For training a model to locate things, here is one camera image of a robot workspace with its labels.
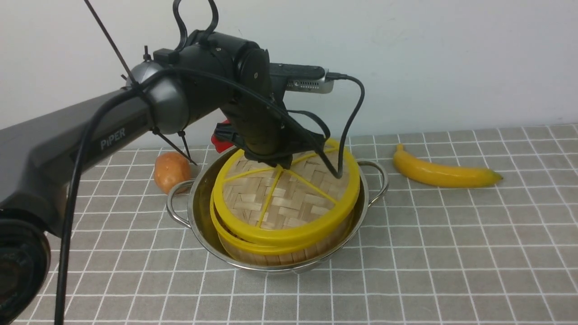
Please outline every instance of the woven bamboo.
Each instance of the woven bamboo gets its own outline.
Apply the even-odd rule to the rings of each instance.
[[[338,145],[330,139],[324,149],[333,166]],[[279,246],[315,238],[322,245],[349,215],[359,193],[357,162],[347,150],[344,158],[338,179],[315,152],[294,155],[290,169],[233,155],[213,190],[223,225],[249,242]]]

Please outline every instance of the yellow rubber band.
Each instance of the yellow rubber band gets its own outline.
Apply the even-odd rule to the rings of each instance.
[[[271,191],[269,191],[269,194],[267,195],[267,199],[265,200],[265,205],[263,206],[263,209],[261,210],[261,216],[259,217],[259,222],[257,223],[257,228],[261,228],[261,224],[263,223],[263,219],[265,218],[265,212],[267,212],[267,209],[269,208],[269,204],[271,203],[271,198],[273,197],[273,192],[275,191],[275,187],[277,187],[277,182],[279,182],[279,179],[281,178],[281,174],[283,173],[283,168],[279,165],[277,165],[275,170],[277,170],[277,174],[275,175],[275,180],[273,181],[273,185],[271,185]]]
[[[330,197],[329,194],[321,191],[321,190],[319,189],[319,187],[317,187],[317,186],[309,183],[305,178],[297,175],[297,173],[295,173],[294,171],[288,169],[288,170],[286,170],[285,172],[291,174],[291,176],[297,178],[298,180],[300,180],[301,182],[303,182],[305,185],[307,185],[308,187],[310,187],[312,190],[314,190],[315,192],[321,194],[324,198],[330,200],[333,204],[337,204],[337,200],[336,200],[336,199]]]

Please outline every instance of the black cable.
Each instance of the black cable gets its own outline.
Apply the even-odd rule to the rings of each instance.
[[[206,43],[207,38],[209,38],[209,36],[215,31],[215,28],[217,28],[217,25],[218,25],[217,5],[215,4],[215,1],[213,1],[213,0],[209,0],[209,5],[211,6],[211,12],[213,13],[213,18],[211,19],[211,23],[209,24],[207,29],[205,29],[205,31],[203,31],[203,33],[201,34],[201,37],[199,38],[199,44],[202,44],[202,45],[204,45]]]
[[[60,244],[60,264],[58,266],[58,281],[56,287],[56,302],[54,311],[54,324],[64,324],[64,312],[66,307],[66,281],[68,279],[68,259],[70,255],[70,245],[72,236],[72,224],[74,220],[74,212],[76,208],[76,196],[78,194],[80,176],[82,173],[82,166],[86,159],[88,148],[92,135],[96,130],[98,124],[108,112],[115,107],[124,103],[127,100],[136,98],[141,93],[141,89],[146,89],[161,78],[169,75],[175,75],[176,72],[171,70],[163,70],[155,73],[153,76],[142,82],[139,87],[131,88],[124,93],[116,95],[115,97],[106,101],[92,116],[86,125],[83,135],[80,138],[80,145],[74,168],[72,170],[72,178],[68,188],[68,200],[66,201],[66,208],[64,212],[64,223],[62,225],[62,239]]]
[[[179,4],[181,0],[173,1],[173,15],[175,15],[175,20],[177,21],[177,26],[179,26],[180,40],[179,45],[175,48],[175,51],[180,51],[184,49],[185,43],[187,43],[187,26],[184,24],[183,19],[180,17]]]
[[[323,134],[325,135],[325,141],[327,141],[327,139],[329,139],[331,137],[331,130],[327,127],[327,124],[325,124],[325,122],[323,122],[323,120],[319,116],[313,114],[312,112],[310,112],[308,110],[289,109],[287,111],[289,113],[293,113],[293,114],[305,115],[308,118],[312,119],[323,131]]]
[[[348,75],[344,75],[341,73],[333,73],[333,72],[328,72],[327,76],[325,76],[325,79],[327,81],[332,81],[332,80],[349,80],[352,81],[354,83],[356,83],[359,88],[360,88],[360,97],[357,100],[357,104],[355,105],[355,108],[353,109],[353,111],[351,112],[351,115],[349,116],[349,119],[347,119],[347,122],[345,123],[345,127],[343,128],[343,132],[341,133],[341,140],[339,142],[339,154],[338,154],[338,169],[342,170],[343,168],[343,151],[344,151],[344,147],[345,147],[345,139],[347,138],[347,133],[349,132],[349,128],[351,127],[351,124],[353,123],[353,120],[355,119],[355,116],[357,115],[357,112],[359,112],[360,108],[361,108],[361,104],[363,104],[363,100],[365,99],[365,87],[363,85],[363,83],[352,76],[348,76]]]

